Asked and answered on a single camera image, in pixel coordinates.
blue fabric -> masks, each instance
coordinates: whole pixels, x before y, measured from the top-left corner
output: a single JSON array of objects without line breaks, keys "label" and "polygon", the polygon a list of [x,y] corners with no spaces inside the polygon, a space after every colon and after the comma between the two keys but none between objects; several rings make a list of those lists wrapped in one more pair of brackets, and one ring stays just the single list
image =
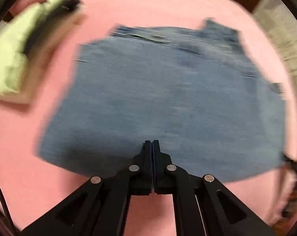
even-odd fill
[{"label": "blue fabric", "polygon": [[75,85],[40,156],[108,177],[158,139],[190,174],[240,180],[278,166],[284,105],[233,29],[210,20],[201,30],[121,26],[81,45]]}]

metal pin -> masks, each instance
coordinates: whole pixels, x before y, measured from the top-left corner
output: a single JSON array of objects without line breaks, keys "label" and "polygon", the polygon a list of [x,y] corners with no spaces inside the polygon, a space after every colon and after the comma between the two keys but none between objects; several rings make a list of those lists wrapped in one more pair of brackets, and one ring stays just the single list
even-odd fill
[{"label": "metal pin", "polygon": [[99,184],[102,181],[102,179],[99,176],[93,176],[91,178],[91,183],[93,184]]},{"label": "metal pin", "polygon": [[129,170],[132,171],[132,172],[135,172],[135,171],[138,171],[140,168],[138,165],[131,165],[129,167]]},{"label": "metal pin", "polygon": [[175,165],[169,164],[169,165],[167,166],[167,169],[168,169],[169,171],[175,171],[175,170],[177,169],[177,167],[176,167]]},{"label": "metal pin", "polygon": [[206,175],[204,179],[206,182],[213,182],[215,178],[212,175]]}]

yellow object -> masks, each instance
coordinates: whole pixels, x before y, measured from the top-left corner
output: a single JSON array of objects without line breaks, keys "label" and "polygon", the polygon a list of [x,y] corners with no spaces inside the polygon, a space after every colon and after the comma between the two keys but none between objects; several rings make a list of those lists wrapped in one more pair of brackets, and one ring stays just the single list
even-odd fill
[{"label": "yellow object", "polygon": [[38,21],[42,21],[63,0],[47,0],[28,6],[0,31],[0,95],[18,93],[28,63],[25,43]]}]

triangular cutout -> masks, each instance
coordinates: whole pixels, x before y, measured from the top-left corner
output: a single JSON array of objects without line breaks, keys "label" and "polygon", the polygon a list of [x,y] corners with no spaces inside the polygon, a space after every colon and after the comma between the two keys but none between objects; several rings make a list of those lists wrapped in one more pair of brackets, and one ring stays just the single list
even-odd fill
[{"label": "triangular cutout", "polygon": [[235,224],[247,217],[246,213],[233,203],[233,201],[230,200],[222,191],[217,191],[217,196],[230,224]]},{"label": "triangular cutout", "polygon": [[72,226],[79,215],[80,209],[87,198],[87,194],[82,194],[64,207],[56,216],[58,220],[66,225]]}]

denim waistband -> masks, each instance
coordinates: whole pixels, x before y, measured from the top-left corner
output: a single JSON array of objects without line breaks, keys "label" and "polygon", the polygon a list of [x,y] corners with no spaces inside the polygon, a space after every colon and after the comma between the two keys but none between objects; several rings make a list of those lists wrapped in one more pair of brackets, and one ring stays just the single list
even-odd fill
[{"label": "denim waistband", "polygon": [[131,28],[119,26],[112,36],[143,39],[150,42],[175,45],[197,53],[205,59],[227,65],[246,76],[258,76],[259,72],[246,57],[239,42],[237,30],[206,20],[200,30],[180,27]]}]

